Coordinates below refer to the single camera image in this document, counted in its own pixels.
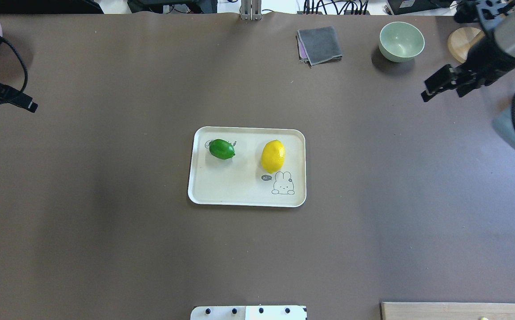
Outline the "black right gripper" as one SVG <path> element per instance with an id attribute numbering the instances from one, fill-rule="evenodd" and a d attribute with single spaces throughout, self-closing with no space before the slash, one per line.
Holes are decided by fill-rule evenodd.
<path id="1" fill-rule="evenodd" d="M 427 103 L 439 93 L 454 88 L 459 97 L 464 97 L 482 86 L 490 86 L 513 69 L 515 56 L 506 52 L 493 35 L 487 35 L 470 48 L 463 64 L 455 69 L 446 64 L 428 77 L 421 97 Z"/>

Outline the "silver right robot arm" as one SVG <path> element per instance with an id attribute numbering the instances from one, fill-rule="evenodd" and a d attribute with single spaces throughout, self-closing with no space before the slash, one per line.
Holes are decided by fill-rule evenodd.
<path id="1" fill-rule="evenodd" d="M 464 97 L 515 69 L 515 0 L 461 0 L 454 19 L 462 24 L 476 22 L 483 36 L 471 45 L 462 64 L 446 64 L 424 81 L 421 97 L 425 102 L 448 90 Z M 492 126 L 515 150 L 515 91 Z"/>

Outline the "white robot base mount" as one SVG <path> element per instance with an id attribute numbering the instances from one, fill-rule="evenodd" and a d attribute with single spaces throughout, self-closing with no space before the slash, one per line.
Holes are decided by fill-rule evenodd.
<path id="1" fill-rule="evenodd" d="M 191 320 L 306 320 L 306 306 L 298 304 L 197 306 Z"/>

